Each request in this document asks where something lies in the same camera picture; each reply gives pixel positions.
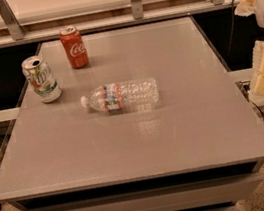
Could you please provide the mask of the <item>red Coca-Cola can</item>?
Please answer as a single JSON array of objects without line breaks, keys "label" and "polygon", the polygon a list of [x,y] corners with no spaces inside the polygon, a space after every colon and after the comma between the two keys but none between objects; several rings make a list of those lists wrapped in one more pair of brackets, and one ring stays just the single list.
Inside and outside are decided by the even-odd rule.
[{"label": "red Coca-Cola can", "polygon": [[59,34],[59,40],[61,40],[66,51],[71,67],[77,69],[87,65],[89,62],[87,50],[84,47],[83,39],[77,28],[68,25]]}]

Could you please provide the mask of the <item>grey table drawer cabinet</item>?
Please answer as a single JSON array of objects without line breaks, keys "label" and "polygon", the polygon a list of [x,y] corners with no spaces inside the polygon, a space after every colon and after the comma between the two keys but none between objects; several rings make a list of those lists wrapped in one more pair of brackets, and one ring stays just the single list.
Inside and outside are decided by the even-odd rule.
[{"label": "grey table drawer cabinet", "polygon": [[19,200],[21,211],[240,211],[262,181],[252,161],[65,194]]}]

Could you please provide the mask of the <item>white green 7up can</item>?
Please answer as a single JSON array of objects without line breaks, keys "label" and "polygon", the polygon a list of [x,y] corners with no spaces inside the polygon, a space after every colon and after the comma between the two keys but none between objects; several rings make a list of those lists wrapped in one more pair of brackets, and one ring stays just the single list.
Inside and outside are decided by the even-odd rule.
[{"label": "white green 7up can", "polygon": [[42,57],[30,56],[23,61],[21,66],[26,80],[43,103],[51,103],[60,97],[62,93],[60,86]]}]

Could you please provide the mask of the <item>left metal frame post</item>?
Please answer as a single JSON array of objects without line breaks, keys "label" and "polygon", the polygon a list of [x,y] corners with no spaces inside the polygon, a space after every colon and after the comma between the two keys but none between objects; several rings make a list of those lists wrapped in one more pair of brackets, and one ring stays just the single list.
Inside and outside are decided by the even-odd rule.
[{"label": "left metal frame post", "polygon": [[19,21],[16,19],[6,0],[0,0],[0,16],[8,28],[11,38],[15,41],[22,40],[24,38],[25,31],[19,24]]}]

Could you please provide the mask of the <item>clear plastic water bottle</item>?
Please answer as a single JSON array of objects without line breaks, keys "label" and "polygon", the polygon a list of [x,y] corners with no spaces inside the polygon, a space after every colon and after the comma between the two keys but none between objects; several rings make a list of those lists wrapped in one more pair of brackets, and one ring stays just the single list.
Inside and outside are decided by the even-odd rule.
[{"label": "clear plastic water bottle", "polygon": [[158,92],[156,79],[152,77],[101,85],[80,101],[84,108],[110,112],[158,102]]}]

